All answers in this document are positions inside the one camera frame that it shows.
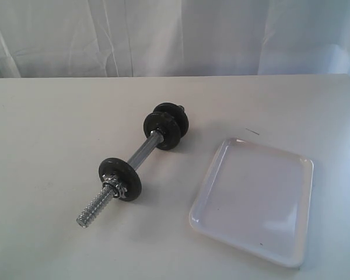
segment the plastic tray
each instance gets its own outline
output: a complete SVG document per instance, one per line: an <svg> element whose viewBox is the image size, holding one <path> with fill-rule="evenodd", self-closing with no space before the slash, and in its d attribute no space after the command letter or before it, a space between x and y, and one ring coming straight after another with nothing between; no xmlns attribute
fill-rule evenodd
<svg viewBox="0 0 350 280"><path fill-rule="evenodd" d="M313 162L231 138L218 149L191 212L191 226L285 267L303 262Z"/></svg>

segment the white table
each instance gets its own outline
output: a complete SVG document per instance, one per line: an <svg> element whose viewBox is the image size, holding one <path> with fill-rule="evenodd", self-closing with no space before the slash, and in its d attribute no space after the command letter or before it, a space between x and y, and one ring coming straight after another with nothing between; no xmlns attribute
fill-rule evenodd
<svg viewBox="0 0 350 280"><path fill-rule="evenodd" d="M82 229L75 219L100 190L100 162L127 160L163 101L185 107L188 134L139 168L136 201L111 201ZM314 161L300 270L190 227L209 163L233 136ZM288 278L350 279L347 75L0 79L0 279Z"/></svg>

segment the white tray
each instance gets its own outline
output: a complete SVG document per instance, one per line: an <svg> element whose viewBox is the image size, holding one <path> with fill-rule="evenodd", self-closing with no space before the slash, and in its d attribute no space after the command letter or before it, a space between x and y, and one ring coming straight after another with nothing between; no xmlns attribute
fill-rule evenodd
<svg viewBox="0 0 350 280"><path fill-rule="evenodd" d="M231 138L218 149L191 212L198 232L285 267L303 262L313 162Z"/></svg>

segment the white backdrop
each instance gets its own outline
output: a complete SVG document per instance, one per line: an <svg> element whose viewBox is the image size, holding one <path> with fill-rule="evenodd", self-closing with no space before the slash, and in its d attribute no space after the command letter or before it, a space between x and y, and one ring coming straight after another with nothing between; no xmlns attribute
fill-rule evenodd
<svg viewBox="0 0 350 280"><path fill-rule="evenodd" d="M0 0L0 77L350 74L350 0Z"/></svg>

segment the dumbbell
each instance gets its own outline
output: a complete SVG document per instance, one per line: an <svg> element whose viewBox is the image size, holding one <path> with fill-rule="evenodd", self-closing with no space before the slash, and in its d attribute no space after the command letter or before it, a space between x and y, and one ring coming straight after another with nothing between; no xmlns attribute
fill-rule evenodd
<svg viewBox="0 0 350 280"><path fill-rule="evenodd" d="M127 162L114 157L101 162L102 190L76 219L81 227L88 227L112 198L137 199L141 193L137 168L156 147L166 151L175 148L187 133L189 122L183 106L161 103L145 118L143 128L146 141Z"/></svg>

